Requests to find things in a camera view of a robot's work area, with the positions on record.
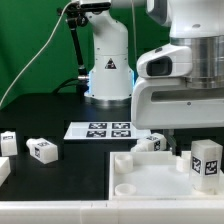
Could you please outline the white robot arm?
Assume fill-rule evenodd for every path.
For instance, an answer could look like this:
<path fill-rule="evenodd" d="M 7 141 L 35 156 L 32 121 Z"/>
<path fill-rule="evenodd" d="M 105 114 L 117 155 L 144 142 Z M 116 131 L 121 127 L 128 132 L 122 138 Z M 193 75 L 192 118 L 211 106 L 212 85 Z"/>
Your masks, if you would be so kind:
<path fill-rule="evenodd" d="M 170 42 L 137 61 L 128 74 L 127 42 L 118 41 L 107 8 L 113 0 L 81 0 L 94 24 L 95 65 L 90 93 L 96 100 L 132 95 L 138 129 L 224 125 L 224 0 L 147 0 L 148 15 L 170 28 Z"/>

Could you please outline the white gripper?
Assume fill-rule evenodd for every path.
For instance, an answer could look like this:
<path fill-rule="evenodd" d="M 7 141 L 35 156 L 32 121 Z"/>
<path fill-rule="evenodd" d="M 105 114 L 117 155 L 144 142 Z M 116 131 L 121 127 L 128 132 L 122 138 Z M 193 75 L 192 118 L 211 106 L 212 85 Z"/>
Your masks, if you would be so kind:
<path fill-rule="evenodd" d="M 173 129 L 224 127 L 224 88 L 189 89 L 181 78 L 137 79 L 131 121 L 137 129 L 165 129 L 173 155 Z"/>

